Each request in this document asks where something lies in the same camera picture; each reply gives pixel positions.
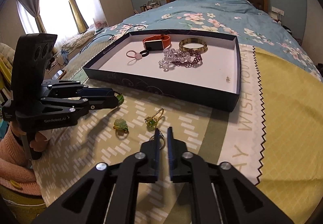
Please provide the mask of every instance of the zigzag edge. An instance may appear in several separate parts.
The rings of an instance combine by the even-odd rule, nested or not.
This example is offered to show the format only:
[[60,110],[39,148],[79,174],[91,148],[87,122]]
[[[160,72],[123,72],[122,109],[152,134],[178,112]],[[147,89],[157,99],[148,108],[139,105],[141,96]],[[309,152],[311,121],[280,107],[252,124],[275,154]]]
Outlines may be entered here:
[[263,128],[262,128],[262,131],[264,132],[263,133],[263,135],[261,136],[262,137],[262,139],[263,139],[263,142],[261,143],[261,147],[262,147],[262,150],[260,151],[260,154],[261,154],[261,159],[259,159],[259,162],[260,162],[260,164],[261,164],[261,166],[258,168],[258,171],[259,171],[259,175],[257,176],[257,183],[256,183],[256,185],[258,185],[259,183],[260,183],[260,177],[262,176],[262,172],[261,172],[261,168],[264,166],[263,164],[262,164],[262,162],[261,162],[261,160],[264,158],[264,155],[263,155],[263,151],[264,151],[264,143],[266,142],[266,140],[265,140],[265,138],[264,138],[264,136],[266,135],[266,132],[265,132],[265,128],[266,128],[266,126],[265,126],[265,122],[266,122],[266,120],[265,120],[265,118],[264,118],[264,116],[265,116],[265,113],[264,113],[264,102],[263,102],[263,96],[262,96],[262,94],[263,94],[263,92],[262,92],[262,85],[261,85],[261,80],[260,80],[260,77],[261,77],[261,75],[260,75],[260,71],[259,71],[259,68],[258,68],[258,65],[257,65],[257,59],[256,59],[256,49],[255,49],[255,47],[253,46],[253,55],[254,55],[254,60],[255,60],[255,65],[256,65],[256,71],[257,71],[257,74],[258,74],[258,84],[259,84],[259,87],[260,87],[260,89],[259,89],[259,91],[260,91],[260,97],[261,97],[261,99],[260,99],[260,101],[262,102],[262,104],[261,104],[261,107],[262,107],[262,109],[261,109],[261,112],[263,113],[262,114],[262,118],[263,118],[263,121],[261,122],[262,124],[263,124]]

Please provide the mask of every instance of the screw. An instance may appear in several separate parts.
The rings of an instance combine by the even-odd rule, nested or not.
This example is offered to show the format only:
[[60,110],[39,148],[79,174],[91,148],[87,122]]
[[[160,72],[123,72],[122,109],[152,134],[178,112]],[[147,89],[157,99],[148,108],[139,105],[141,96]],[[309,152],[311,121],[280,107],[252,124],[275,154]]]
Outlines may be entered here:
[[99,164],[96,164],[95,167],[97,170],[105,170],[107,168],[107,165],[105,163],[99,163]]
[[182,157],[183,158],[192,158],[193,157],[193,153],[192,152],[184,152],[183,154],[182,154]]
[[143,158],[145,158],[145,156],[146,156],[146,154],[143,152],[138,152],[135,154],[135,158],[137,158],[137,159],[143,159]]
[[222,169],[224,169],[224,170],[228,170],[228,169],[230,169],[230,168],[231,168],[231,164],[230,164],[229,162],[222,162],[222,163],[220,164],[220,167],[221,167]]

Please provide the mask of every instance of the shallow box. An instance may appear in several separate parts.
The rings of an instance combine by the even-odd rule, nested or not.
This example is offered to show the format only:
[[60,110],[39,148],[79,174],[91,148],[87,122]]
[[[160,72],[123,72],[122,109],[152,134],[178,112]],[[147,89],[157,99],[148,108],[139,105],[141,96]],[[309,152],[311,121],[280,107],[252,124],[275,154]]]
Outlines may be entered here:
[[[144,50],[143,39],[168,34],[172,47],[185,38],[199,38],[208,50],[201,54],[197,68],[177,67],[164,71],[158,62],[162,51],[151,52],[141,60],[126,52]],[[233,111],[240,95],[241,60],[236,36],[199,30],[142,30],[126,33],[104,48],[83,67],[91,79],[106,81],[155,94],[186,100],[224,111]]]

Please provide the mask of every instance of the bed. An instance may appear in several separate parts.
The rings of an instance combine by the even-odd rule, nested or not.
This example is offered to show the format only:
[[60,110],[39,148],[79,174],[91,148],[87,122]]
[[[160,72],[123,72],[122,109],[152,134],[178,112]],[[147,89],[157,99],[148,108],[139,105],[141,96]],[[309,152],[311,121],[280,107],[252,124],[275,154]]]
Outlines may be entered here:
[[[67,65],[64,77],[89,86],[110,86],[125,95],[115,110],[91,112],[74,127],[53,132],[49,149],[34,161],[38,184],[50,205],[96,163],[121,162],[151,136],[144,117],[161,106],[168,126],[207,162],[229,161],[295,223],[312,223],[323,196],[322,77],[298,43],[266,13],[267,0],[166,0],[167,4],[105,28]],[[232,113],[87,79],[82,66],[130,27],[191,29],[237,35],[242,92]],[[124,118],[129,136],[112,129]],[[139,186],[136,223],[191,222],[185,185],[170,182],[167,148],[160,179]]]

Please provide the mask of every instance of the yellow button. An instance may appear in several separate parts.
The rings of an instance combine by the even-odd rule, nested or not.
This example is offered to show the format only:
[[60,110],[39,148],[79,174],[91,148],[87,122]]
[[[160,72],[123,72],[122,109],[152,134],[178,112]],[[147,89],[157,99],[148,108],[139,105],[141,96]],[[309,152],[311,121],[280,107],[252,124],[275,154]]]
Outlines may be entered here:
[[11,185],[13,185],[16,189],[22,190],[22,187],[15,182],[14,180],[10,180]]

